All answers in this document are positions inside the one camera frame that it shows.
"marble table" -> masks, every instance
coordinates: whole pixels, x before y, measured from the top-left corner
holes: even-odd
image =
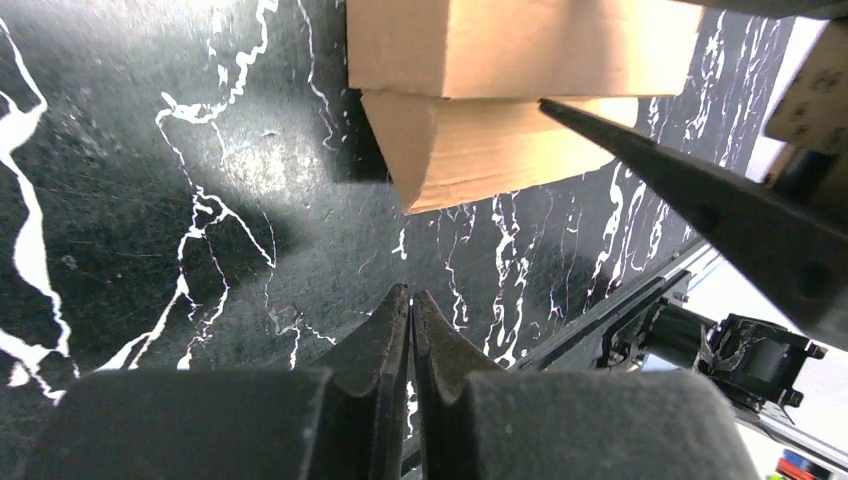
[[[399,213],[346,88],[343,0],[0,19],[3,475],[79,375],[305,365],[396,282],[509,366],[695,235],[618,162]],[[744,172],[792,25],[708,12],[685,92],[637,127]]]

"cardboard box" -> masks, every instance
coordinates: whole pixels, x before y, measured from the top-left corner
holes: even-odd
[[[558,100],[636,123],[635,98]],[[580,175],[613,159],[540,113],[536,101],[364,92],[362,104],[407,214]]]
[[[832,20],[766,125],[769,137],[848,154],[848,18]]]
[[[672,0],[348,0],[349,84],[448,98],[677,95],[702,13]]]

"tabletop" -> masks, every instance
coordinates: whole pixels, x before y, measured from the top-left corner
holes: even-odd
[[[305,365],[398,282],[508,367],[696,235],[617,161],[404,216],[343,0],[0,6],[2,474],[79,375]],[[708,11],[636,127],[744,172],[792,25]]]

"table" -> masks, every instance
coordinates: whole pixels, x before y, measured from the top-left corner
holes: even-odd
[[[77,375],[305,365],[397,282],[509,366],[695,235],[618,162],[403,216],[342,0],[0,5],[4,474]],[[744,172],[792,25],[707,12],[637,128]]]

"marble countertop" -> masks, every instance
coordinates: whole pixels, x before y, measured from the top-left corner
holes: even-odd
[[[403,216],[342,0],[0,6],[3,474],[79,375],[307,364],[397,282],[509,366],[694,235],[618,162]],[[744,172],[792,24],[709,11],[637,128]]]

